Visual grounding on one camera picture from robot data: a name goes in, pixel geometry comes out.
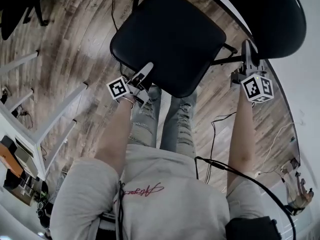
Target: office chair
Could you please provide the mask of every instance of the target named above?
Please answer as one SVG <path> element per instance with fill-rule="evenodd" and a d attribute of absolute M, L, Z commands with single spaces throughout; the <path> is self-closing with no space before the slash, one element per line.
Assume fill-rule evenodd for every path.
<path fill-rule="evenodd" d="M 306 35 L 299 0 L 230 0 L 248 24 L 259 59 L 294 53 Z M 113 57 L 174 97 L 190 95 L 211 65 L 241 62 L 237 50 L 211 19 L 186 0 L 133 0 L 132 14 L 110 43 Z M 231 56 L 215 60 L 222 47 Z"/>
<path fill-rule="evenodd" d="M 3 40 L 7 40 L 12 32 L 19 24 L 21 18 L 25 14 L 23 23 L 28 23 L 31 19 L 29 14 L 34 8 L 35 14 L 39 20 L 41 26 L 47 26 L 49 21 L 43 20 L 41 6 L 41 0 L 1 0 L 2 17 L 1 17 L 1 33 Z"/>

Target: ripped jeans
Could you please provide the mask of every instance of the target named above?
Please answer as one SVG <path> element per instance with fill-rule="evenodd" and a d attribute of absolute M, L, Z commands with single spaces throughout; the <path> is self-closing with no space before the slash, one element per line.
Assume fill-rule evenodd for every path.
<path fill-rule="evenodd" d="M 155 85 L 149 89 L 149 101 L 133 117 L 129 144 L 156 148 L 162 90 Z M 196 150 L 192 138 L 191 121 L 197 102 L 197 93 L 185 98 L 171 98 L 166 115 L 161 150 L 167 150 L 195 158 Z"/>

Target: beige t-shirt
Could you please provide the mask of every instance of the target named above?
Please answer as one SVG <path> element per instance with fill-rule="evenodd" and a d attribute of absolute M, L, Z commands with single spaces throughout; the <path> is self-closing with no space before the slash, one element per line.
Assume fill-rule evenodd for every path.
<path fill-rule="evenodd" d="M 196 179 L 194 160 L 185 155 L 129 145 L 124 172 L 124 239 L 219 240 L 230 219 L 263 216 L 254 183 L 238 177 L 226 197 Z M 116 171 L 100 160 L 75 161 L 53 206 L 52 238 L 95 239 L 98 216 L 118 216 L 118 182 Z"/>

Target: shirt sleeve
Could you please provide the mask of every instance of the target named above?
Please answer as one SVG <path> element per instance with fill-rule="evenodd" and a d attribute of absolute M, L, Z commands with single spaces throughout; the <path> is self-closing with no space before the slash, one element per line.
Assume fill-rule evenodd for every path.
<path fill-rule="evenodd" d="M 265 216 L 259 186 L 249 179 L 236 177 L 228 188 L 226 199 L 229 204 L 230 220 L 235 218 L 255 219 Z"/>
<path fill-rule="evenodd" d="M 70 168 L 53 205 L 50 232 L 54 240 L 87 240 L 92 222 L 109 212 L 119 176 L 108 164 L 81 158 Z"/>

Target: white table leg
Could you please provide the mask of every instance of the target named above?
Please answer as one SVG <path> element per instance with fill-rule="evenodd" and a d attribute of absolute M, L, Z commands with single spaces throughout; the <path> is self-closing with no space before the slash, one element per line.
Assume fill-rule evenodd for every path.
<path fill-rule="evenodd" d="M 65 143 L 65 139 L 68 137 L 69 133 L 75 127 L 76 123 L 77 122 L 75 120 L 72 120 L 71 123 L 69 123 L 67 128 L 64 130 L 63 134 L 57 140 L 51 152 L 46 156 L 46 160 L 44 161 L 45 177 L 47 177 L 51 164 L 55 160 L 61 146 Z"/>
<path fill-rule="evenodd" d="M 21 97 L 9 97 L 5 103 L 5 107 L 9 110 L 11 113 L 14 111 L 20 104 L 22 104 L 26 99 L 28 99 L 34 91 L 32 89 L 29 89 L 27 93 L 24 96 Z"/>
<path fill-rule="evenodd" d="M 87 89 L 87 85 L 82 83 L 77 89 L 75 89 L 62 103 L 55 109 L 55 111 L 49 116 L 49 118 L 40 125 L 38 130 L 32 135 L 35 143 L 40 144 L 45 136 L 48 134 L 54 124 L 60 119 L 68 107 Z"/>
<path fill-rule="evenodd" d="M 30 53 L 30 54 L 22 56 L 22 57 L 20 57 L 18 59 L 15 59 L 14 61 L 11 61 L 7 65 L 4 65 L 4 66 L 0 67 L 0 76 L 5 74 L 5 73 L 7 73 L 7 72 L 9 72 L 12 69 L 18 67 L 19 65 L 32 60 L 33 58 L 37 57 L 38 54 L 39 54 L 38 51 L 35 51 L 33 53 Z"/>

